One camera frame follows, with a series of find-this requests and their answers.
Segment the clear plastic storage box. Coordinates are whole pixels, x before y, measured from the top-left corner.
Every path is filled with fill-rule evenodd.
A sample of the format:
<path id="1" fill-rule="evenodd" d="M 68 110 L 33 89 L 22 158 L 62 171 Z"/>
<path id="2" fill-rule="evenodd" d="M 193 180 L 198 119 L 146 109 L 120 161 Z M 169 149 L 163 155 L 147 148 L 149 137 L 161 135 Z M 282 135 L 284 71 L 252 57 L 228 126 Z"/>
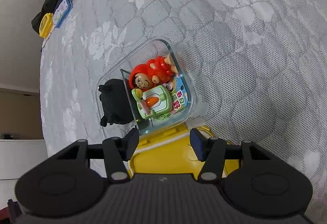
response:
<path id="1" fill-rule="evenodd" d="M 105 137 L 138 128 L 154 134 L 184 123 L 195 94 L 170 40 L 147 40 L 110 69 L 96 91 Z"/>

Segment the blue framed card toy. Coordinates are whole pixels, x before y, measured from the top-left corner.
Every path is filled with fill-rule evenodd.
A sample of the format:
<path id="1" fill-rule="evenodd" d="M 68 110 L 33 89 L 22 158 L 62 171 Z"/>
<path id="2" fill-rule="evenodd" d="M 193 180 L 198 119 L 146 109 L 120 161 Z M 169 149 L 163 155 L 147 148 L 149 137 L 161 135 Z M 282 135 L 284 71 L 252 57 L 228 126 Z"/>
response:
<path id="1" fill-rule="evenodd" d="M 53 25 L 55 28 L 60 28 L 64 19 L 67 17 L 71 11 L 73 5 L 71 0 L 63 0 L 53 15 Z"/>

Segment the red haired doll figure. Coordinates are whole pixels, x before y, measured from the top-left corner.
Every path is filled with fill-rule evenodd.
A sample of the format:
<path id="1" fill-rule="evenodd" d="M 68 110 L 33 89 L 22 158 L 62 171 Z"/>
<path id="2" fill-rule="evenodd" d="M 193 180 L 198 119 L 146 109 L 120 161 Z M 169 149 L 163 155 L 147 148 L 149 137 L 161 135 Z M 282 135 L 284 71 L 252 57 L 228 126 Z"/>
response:
<path id="1" fill-rule="evenodd" d="M 145 64 L 137 65 L 130 73 L 129 87 L 149 90 L 159 84 L 168 83 L 174 75 L 178 75 L 177 67 L 171 57 L 157 56 Z"/>

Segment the white cabinet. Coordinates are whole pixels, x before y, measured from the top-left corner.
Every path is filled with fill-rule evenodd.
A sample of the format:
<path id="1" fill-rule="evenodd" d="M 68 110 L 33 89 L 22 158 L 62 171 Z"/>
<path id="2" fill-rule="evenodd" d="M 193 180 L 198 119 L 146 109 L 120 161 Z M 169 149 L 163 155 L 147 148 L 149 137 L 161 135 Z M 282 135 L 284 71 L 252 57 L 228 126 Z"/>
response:
<path id="1" fill-rule="evenodd" d="M 7 207 L 9 199 L 16 200 L 15 185 L 18 179 L 47 158 L 47 147 L 43 139 L 1 140 L 1 208 Z"/>

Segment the black plush cat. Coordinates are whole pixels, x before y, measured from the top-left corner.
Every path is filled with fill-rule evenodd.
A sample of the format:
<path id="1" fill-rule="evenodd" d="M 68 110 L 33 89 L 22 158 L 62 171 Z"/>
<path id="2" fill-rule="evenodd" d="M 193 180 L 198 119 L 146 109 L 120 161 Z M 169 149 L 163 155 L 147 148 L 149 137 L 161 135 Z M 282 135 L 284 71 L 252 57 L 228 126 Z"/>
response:
<path id="1" fill-rule="evenodd" d="M 134 120 L 123 80 L 110 79 L 99 86 L 99 99 L 104 115 L 100 125 L 128 124 Z"/>

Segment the colourful printed card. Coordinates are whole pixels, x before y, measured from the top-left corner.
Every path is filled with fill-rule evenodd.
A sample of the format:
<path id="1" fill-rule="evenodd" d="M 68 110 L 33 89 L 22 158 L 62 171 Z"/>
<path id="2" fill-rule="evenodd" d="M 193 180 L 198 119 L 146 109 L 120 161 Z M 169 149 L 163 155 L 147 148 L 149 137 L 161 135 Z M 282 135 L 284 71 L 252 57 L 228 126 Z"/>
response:
<path id="1" fill-rule="evenodd" d="M 188 95 L 182 79 L 175 75 L 168 83 L 165 83 L 164 86 L 170 93 L 172 99 L 171 113 L 177 113 L 184 109 L 187 105 Z"/>

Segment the green carrot toy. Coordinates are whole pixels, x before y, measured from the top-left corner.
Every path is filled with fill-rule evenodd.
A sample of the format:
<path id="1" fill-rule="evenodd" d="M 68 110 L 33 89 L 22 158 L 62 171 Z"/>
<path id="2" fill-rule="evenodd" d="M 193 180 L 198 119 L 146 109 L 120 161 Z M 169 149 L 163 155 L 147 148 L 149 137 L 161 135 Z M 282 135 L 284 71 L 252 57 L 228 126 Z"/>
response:
<path id="1" fill-rule="evenodd" d="M 158 85 L 146 91 L 134 88 L 131 94 L 143 119 L 150 119 L 172 111 L 170 92 L 163 85 Z"/>

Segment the small yellow round case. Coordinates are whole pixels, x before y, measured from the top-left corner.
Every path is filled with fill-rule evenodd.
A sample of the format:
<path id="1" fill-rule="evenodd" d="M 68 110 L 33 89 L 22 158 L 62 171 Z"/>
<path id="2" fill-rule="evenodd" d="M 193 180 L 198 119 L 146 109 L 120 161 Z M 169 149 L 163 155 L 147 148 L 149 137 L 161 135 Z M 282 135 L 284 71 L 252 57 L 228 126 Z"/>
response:
<path id="1" fill-rule="evenodd" d="M 53 13 L 47 13 L 43 16 L 40 26 L 39 26 L 39 35 L 42 38 L 47 38 L 51 29 L 53 27 Z"/>

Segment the grey floral lace tablecloth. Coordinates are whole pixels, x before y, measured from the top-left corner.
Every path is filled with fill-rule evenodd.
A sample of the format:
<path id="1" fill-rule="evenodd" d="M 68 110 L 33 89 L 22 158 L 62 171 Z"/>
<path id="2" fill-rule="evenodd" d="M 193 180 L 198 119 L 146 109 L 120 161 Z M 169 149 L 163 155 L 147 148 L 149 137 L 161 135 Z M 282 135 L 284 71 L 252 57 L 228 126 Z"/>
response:
<path id="1" fill-rule="evenodd" d="M 287 161 L 312 182 L 307 216 L 326 223 L 326 0 L 74 0 L 41 55 L 48 154 L 128 132 L 100 126 L 97 87 L 154 37 L 171 41 L 190 78 L 187 125 Z"/>

